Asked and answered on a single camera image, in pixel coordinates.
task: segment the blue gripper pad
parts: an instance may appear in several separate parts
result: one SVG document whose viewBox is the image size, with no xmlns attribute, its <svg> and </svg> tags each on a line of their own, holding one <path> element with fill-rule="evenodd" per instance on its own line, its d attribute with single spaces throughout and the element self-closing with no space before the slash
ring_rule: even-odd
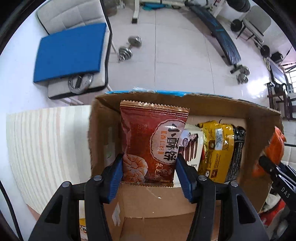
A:
<svg viewBox="0 0 296 241">
<path fill-rule="evenodd" d="M 106 167 L 102 172 L 104 186 L 100 198 L 103 203 L 109 204 L 116 197 L 123 176 L 122 156 L 122 154 L 118 154 L 113 164 Z"/>
<path fill-rule="evenodd" d="M 181 154 L 177 156 L 175 169 L 185 198 L 187 198 L 189 202 L 193 202 L 192 191 L 195 190 L 197 186 L 195 177 L 197 175 L 196 169 L 188 166 Z"/>
</svg>

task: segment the tile floor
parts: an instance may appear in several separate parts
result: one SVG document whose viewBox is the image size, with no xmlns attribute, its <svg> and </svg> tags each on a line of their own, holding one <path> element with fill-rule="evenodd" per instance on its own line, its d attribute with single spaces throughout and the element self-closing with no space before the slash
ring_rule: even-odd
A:
<svg viewBox="0 0 296 241">
<path fill-rule="evenodd" d="M 132 49 L 130 60 L 118 63 L 116 54 L 110 54 L 109 85 L 114 91 L 134 87 L 190 91 L 269 106 L 264 84 L 270 81 L 270 74 L 259 50 L 244 36 L 235 39 L 236 34 L 226 22 L 220 20 L 241 55 L 240 63 L 251 72 L 244 85 L 238 85 L 236 75 L 230 73 L 231 66 L 221 58 L 222 50 L 209 29 L 187 8 L 140 9 L 138 24 L 131 24 L 132 15 L 133 10 L 126 7 L 109 18 L 117 48 L 128 46 L 130 35 L 142 39 L 142 47 Z M 90 103 L 94 95 L 80 99 Z"/>
</svg>

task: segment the snack package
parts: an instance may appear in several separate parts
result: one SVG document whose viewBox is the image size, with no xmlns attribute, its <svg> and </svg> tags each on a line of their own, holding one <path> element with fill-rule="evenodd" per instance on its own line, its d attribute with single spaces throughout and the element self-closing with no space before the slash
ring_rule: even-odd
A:
<svg viewBox="0 0 296 241">
<path fill-rule="evenodd" d="M 123 130 L 122 181 L 172 183 L 189 109 L 135 101 L 121 101 Z"/>
<path fill-rule="evenodd" d="M 209 121 L 198 124 L 204 133 L 204 147 L 198 173 L 217 183 L 235 180 L 242 159 L 245 129 Z"/>
<path fill-rule="evenodd" d="M 195 167 L 198 170 L 202 148 L 204 144 L 204 135 L 202 129 L 186 124 L 180 136 L 179 153 L 182 154 L 187 165 Z M 174 174 L 174 187 L 180 187 L 180 181 L 177 173 Z"/>
<path fill-rule="evenodd" d="M 263 155 L 266 155 L 274 164 L 278 165 L 284 155 L 284 142 L 286 138 L 279 128 L 274 127 L 274 134 L 269 142 L 269 145 L 264 149 Z M 265 174 L 264 169 L 259 165 L 258 160 L 256 161 L 252 176 L 260 177 Z"/>
</svg>

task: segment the yellow snack package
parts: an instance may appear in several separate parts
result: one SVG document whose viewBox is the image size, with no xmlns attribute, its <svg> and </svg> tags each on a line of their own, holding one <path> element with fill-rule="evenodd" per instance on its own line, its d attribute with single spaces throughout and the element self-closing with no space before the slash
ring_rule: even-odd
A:
<svg viewBox="0 0 296 241">
<path fill-rule="evenodd" d="M 234 130 L 232 125 L 209 121 L 198 124 L 204 133 L 204 155 L 202 154 L 198 174 L 217 183 L 226 182 L 233 150 Z"/>
</svg>

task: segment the metal ring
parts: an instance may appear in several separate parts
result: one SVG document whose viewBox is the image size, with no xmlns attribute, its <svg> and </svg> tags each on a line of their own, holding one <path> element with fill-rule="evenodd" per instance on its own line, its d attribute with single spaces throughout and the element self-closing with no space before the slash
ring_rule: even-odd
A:
<svg viewBox="0 0 296 241">
<path fill-rule="evenodd" d="M 70 76 L 69 79 L 68 79 L 69 90 L 74 94 L 82 94 L 90 86 L 90 84 L 91 84 L 91 82 L 93 80 L 93 77 L 94 77 L 93 74 Z M 81 80 L 80 86 L 78 88 L 75 88 L 73 86 L 73 81 L 74 81 L 75 78 L 77 78 L 77 81 Z"/>
</svg>

